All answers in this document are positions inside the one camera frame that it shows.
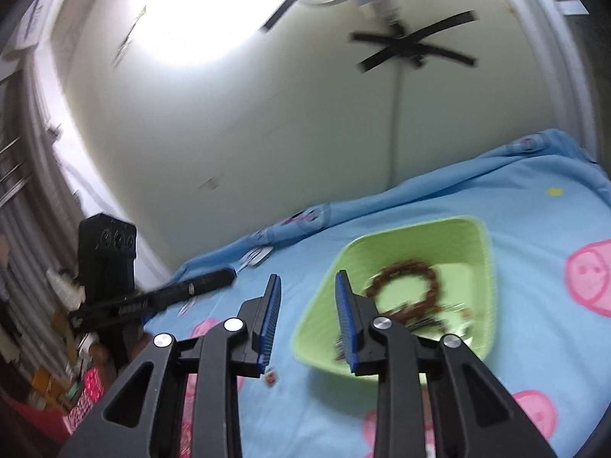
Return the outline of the blue Peppa Pig bedsheet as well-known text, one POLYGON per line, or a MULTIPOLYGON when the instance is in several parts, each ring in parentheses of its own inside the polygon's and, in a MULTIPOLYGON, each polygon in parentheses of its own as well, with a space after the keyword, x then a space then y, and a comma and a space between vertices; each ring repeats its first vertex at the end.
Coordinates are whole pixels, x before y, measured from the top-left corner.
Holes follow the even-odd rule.
POLYGON ((269 368, 278 382, 238 382, 246 456, 373 455, 377 381, 344 359, 339 271, 415 335, 461 337, 556 455, 609 454, 610 179, 564 132, 316 207, 192 258, 175 277, 238 269, 261 246, 273 248, 267 260, 228 290, 147 324, 180 340, 202 336, 280 276, 269 368))

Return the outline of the small brown earring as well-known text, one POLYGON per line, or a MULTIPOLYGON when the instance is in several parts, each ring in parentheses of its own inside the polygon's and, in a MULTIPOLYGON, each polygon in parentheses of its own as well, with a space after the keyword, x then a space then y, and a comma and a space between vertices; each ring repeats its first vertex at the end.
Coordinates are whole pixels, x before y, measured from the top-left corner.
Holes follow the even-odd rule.
POLYGON ((273 369, 269 369, 265 372, 265 382, 268 387, 273 387, 278 382, 278 375, 273 369))

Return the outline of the black tape cross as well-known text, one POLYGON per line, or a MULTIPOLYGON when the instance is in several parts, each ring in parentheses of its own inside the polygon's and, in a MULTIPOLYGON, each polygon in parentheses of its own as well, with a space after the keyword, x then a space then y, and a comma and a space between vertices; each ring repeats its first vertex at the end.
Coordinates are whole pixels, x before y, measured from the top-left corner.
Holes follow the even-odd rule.
POLYGON ((457 28, 478 20, 472 10, 463 11, 446 19, 429 24, 422 29, 408 32, 401 21, 390 24, 390 34, 375 34, 370 32, 352 32, 350 42, 360 44, 380 45, 380 50, 358 64, 359 69, 366 73, 384 62, 397 58, 411 62, 416 68, 425 65, 429 56, 459 63, 467 67, 476 67, 477 59, 439 45, 429 45, 423 40, 434 34, 457 28))

